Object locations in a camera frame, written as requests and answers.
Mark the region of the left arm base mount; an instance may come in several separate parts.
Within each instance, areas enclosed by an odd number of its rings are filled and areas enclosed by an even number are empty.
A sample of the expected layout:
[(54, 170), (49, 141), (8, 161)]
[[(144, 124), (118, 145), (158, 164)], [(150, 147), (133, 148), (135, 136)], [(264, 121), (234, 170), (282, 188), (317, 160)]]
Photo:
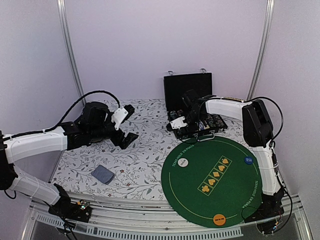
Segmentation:
[(50, 205), (48, 212), (62, 219), (88, 223), (93, 210), (90, 202), (81, 199), (76, 203), (72, 203), (69, 195), (62, 186), (56, 183), (53, 185), (57, 188), (60, 198), (54, 205)]

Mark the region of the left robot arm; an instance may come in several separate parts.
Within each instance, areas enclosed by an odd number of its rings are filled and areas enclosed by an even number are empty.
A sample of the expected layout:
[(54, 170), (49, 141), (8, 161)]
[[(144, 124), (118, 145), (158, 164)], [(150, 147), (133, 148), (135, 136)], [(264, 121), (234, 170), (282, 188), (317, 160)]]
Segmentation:
[(74, 205), (64, 188), (58, 184), (46, 183), (17, 166), (15, 162), (50, 152), (63, 152), (90, 146), (109, 139), (114, 146), (126, 149), (137, 134), (125, 134), (120, 126), (135, 112), (128, 104), (110, 111), (109, 107), (97, 101), (87, 103), (75, 121), (61, 122), (53, 129), (33, 133), (0, 136), (0, 189), (12, 190), (42, 200), (63, 216), (74, 213)]

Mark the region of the orange big blind button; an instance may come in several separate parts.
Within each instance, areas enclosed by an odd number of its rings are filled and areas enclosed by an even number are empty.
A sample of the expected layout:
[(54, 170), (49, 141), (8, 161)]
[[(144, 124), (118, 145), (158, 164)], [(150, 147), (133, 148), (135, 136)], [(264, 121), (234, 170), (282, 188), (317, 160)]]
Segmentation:
[(216, 225), (216, 226), (223, 226), (226, 224), (226, 217), (223, 215), (223, 214), (216, 214), (214, 217), (213, 217), (213, 223)]

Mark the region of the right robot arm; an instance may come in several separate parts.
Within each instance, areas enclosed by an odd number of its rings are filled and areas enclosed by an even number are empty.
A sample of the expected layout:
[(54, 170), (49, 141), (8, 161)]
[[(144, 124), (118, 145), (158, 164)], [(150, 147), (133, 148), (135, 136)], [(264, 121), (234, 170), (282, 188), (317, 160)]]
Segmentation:
[(242, 100), (207, 95), (191, 103), (195, 108), (190, 111), (189, 116), (180, 116), (176, 119), (170, 116), (167, 126), (169, 130), (186, 128), (192, 122), (199, 123), (202, 113), (222, 115), (239, 120), (242, 124), (243, 139), (252, 148), (257, 159), (262, 180), (262, 195), (264, 197), (280, 196), (284, 193), (284, 187), (279, 178), (279, 164), (274, 148), (275, 138), (282, 131), (284, 123), (281, 122), (278, 132), (274, 134), (273, 123), (264, 100), (277, 107), (283, 121), (284, 116), (281, 108), (268, 97), (258, 96), (250, 100)]

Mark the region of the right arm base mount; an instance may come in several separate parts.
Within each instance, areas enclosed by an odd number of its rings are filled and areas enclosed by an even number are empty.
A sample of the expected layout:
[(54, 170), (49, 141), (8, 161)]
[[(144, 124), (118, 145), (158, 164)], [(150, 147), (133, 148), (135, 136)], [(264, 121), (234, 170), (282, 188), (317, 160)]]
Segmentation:
[(261, 194), (261, 204), (258, 207), (245, 206), (241, 210), (241, 217), (245, 223), (265, 220), (271, 217), (279, 216), (279, 220), (271, 220), (256, 225), (257, 230), (263, 235), (273, 234), (280, 223), (284, 211), (282, 207), (282, 198), (285, 195), (284, 188), (280, 188), (273, 195)]

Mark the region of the blue small blind button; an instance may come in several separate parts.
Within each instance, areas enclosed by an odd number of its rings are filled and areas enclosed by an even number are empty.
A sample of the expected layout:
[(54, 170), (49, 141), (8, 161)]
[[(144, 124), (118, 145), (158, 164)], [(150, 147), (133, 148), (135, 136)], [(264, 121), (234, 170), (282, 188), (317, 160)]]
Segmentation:
[(250, 156), (246, 156), (244, 158), (244, 162), (247, 164), (247, 165), (252, 165), (254, 163), (254, 159)]

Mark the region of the white dealer button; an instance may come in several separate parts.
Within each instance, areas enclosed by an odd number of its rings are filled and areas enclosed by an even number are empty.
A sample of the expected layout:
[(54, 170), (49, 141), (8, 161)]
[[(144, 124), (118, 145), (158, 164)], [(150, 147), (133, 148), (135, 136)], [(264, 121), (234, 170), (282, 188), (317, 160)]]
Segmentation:
[(185, 168), (189, 164), (189, 161), (186, 158), (180, 158), (178, 160), (178, 165), (182, 168)]

